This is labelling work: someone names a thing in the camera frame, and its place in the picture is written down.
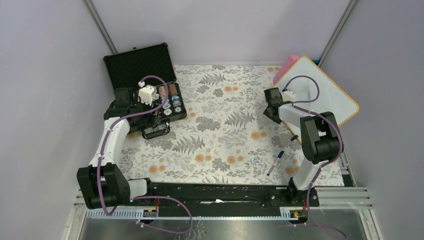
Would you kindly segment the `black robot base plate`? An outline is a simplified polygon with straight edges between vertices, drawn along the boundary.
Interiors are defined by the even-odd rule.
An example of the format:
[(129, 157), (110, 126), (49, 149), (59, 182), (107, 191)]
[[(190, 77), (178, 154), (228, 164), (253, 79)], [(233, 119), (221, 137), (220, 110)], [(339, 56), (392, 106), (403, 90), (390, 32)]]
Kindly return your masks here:
[(307, 193), (285, 185), (150, 182), (146, 195), (128, 205), (153, 207), (159, 217), (186, 217), (187, 211), (193, 217), (279, 217), (281, 208), (320, 205), (315, 189)]

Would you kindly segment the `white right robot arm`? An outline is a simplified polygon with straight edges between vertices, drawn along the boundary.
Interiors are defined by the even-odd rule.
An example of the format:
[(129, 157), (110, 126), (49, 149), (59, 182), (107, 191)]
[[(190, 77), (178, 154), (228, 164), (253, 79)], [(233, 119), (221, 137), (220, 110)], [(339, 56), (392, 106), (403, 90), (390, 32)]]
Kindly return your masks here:
[(277, 87), (264, 90), (267, 107), (263, 114), (275, 123), (287, 122), (300, 129), (304, 159), (286, 193), (287, 201), (299, 206), (307, 199), (305, 191), (314, 187), (322, 168), (337, 160), (344, 147), (335, 115), (330, 111), (317, 113), (297, 106), (289, 100), (289, 95), (293, 94)]

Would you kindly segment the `yellow framed whiteboard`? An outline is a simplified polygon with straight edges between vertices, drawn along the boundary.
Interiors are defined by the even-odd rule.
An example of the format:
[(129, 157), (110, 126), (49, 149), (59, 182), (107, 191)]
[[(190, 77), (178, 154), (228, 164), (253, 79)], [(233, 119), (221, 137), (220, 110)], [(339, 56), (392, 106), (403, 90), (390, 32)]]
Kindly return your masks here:
[[(359, 112), (360, 106), (353, 98), (308, 56), (299, 57), (273, 86), (283, 90), (290, 79), (300, 75), (303, 77), (293, 80), (287, 87), (296, 93), (295, 100), (307, 101), (314, 99), (317, 95), (317, 87), (319, 87), (319, 97), (314, 102), (298, 103), (299, 107), (317, 113), (332, 112), (339, 127)], [(317, 85), (304, 76), (313, 78)]]

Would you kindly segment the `blue white marker pen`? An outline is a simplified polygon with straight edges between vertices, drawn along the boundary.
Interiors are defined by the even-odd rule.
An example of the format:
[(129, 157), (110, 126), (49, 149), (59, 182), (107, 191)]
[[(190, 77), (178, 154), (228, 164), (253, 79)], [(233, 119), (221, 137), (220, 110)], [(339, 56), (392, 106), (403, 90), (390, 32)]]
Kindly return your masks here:
[(272, 163), (270, 169), (268, 170), (268, 172), (266, 173), (266, 176), (269, 177), (271, 175), (271, 173), (273, 172), (274, 168), (276, 167), (276, 165), (279, 163), (279, 161), (281, 160), (282, 156), (284, 155), (284, 151), (282, 150), (277, 157), (275, 158), (274, 162)]

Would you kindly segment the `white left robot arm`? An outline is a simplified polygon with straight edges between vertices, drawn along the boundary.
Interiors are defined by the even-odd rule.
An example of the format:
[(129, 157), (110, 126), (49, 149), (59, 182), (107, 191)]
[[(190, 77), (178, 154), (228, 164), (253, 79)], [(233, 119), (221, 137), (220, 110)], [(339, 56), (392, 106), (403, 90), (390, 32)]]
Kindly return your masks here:
[(117, 88), (115, 99), (103, 115), (104, 127), (99, 146), (87, 167), (78, 169), (76, 178), (88, 209), (103, 209), (110, 216), (118, 206), (136, 198), (148, 206), (155, 200), (146, 178), (127, 180), (118, 166), (124, 141), (131, 131), (153, 124), (157, 113), (153, 102), (159, 99), (157, 89), (147, 85), (135, 90)]

